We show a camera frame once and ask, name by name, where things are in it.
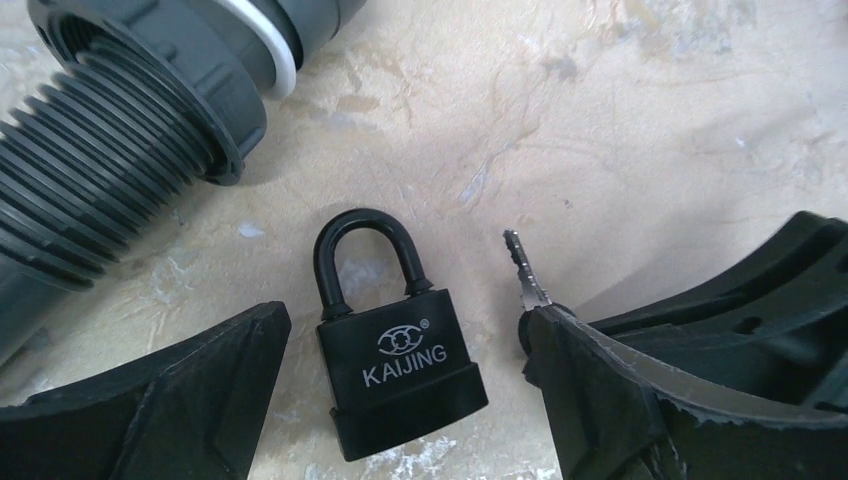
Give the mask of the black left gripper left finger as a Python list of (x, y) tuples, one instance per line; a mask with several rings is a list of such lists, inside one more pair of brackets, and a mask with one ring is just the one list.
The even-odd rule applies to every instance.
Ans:
[(1, 411), (5, 479), (244, 479), (291, 321), (256, 305)]

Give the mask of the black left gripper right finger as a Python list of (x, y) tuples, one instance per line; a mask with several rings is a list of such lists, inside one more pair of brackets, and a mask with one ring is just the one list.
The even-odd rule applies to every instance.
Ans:
[(551, 304), (525, 312), (524, 374), (567, 479), (843, 479), (847, 417), (715, 384)]

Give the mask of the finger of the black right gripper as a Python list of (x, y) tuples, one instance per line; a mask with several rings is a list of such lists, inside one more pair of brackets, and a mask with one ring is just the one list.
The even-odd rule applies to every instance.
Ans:
[(800, 211), (713, 279), (592, 325), (721, 386), (791, 405), (844, 406), (847, 223)]

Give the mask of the black padlock key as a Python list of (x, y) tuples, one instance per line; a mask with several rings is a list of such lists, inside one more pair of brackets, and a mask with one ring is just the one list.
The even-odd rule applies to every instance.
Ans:
[(541, 287), (525, 249), (521, 243), (518, 232), (506, 229), (503, 232), (505, 245), (510, 252), (513, 263), (517, 267), (517, 276), (521, 285), (521, 300), (525, 311), (552, 304), (547, 292)]

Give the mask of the black padlock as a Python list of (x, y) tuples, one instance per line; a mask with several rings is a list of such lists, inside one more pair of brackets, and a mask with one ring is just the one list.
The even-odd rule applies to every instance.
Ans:
[[(357, 229), (390, 241), (405, 299), (360, 313), (348, 305), (335, 251)], [(323, 306), (316, 333), (334, 397), (330, 415), (346, 461), (420, 438), (487, 405), (450, 293), (434, 289), (398, 220), (369, 208), (337, 215), (316, 239), (313, 268)]]

